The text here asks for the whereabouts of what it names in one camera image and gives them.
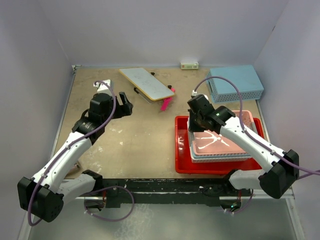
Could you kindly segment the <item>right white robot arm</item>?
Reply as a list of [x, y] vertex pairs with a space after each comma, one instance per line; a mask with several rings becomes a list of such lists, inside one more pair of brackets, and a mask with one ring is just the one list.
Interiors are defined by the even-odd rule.
[[187, 104], [191, 132], [220, 134], [247, 152], [261, 167], [261, 170], [232, 170], [222, 183], [226, 195], [233, 196], [242, 189], [257, 189], [280, 199], [299, 178], [299, 172], [295, 169], [299, 164], [299, 155], [294, 150], [284, 151], [269, 143], [246, 127], [229, 108], [214, 108], [203, 94], [193, 96]]

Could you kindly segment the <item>red plastic tray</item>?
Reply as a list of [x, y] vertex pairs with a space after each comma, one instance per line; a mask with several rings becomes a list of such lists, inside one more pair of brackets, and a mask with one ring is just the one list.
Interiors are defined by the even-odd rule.
[[192, 163], [187, 134], [187, 116], [175, 117], [175, 171], [179, 174], [226, 175], [231, 170], [261, 170], [253, 159], [246, 161]]

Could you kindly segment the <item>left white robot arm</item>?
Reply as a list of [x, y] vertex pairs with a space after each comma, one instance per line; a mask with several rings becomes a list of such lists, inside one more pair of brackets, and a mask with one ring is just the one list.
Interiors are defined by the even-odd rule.
[[132, 114], [133, 104], [124, 92], [119, 96], [113, 93], [96, 93], [90, 100], [80, 119], [74, 124], [63, 146], [52, 159], [31, 178], [23, 177], [17, 184], [20, 207], [27, 211], [28, 224], [35, 216], [39, 221], [52, 222], [65, 204], [83, 194], [98, 196], [105, 192], [103, 177], [91, 170], [64, 182], [72, 166], [91, 148], [105, 132], [112, 119]]

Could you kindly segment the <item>pink perforated basket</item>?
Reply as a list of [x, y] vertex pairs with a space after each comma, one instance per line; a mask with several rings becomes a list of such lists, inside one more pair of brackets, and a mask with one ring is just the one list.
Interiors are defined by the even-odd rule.
[[204, 156], [248, 156], [241, 147], [230, 139], [217, 134], [214, 131], [205, 130], [204, 132], [188, 131], [190, 148], [197, 157]]

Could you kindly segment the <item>light blue perforated basket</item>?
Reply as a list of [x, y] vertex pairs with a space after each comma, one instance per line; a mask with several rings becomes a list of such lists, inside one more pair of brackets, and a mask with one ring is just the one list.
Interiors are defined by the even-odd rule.
[[238, 102], [241, 94], [244, 101], [261, 98], [264, 87], [252, 65], [211, 68], [206, 76], [212, 101], [218, 103]]

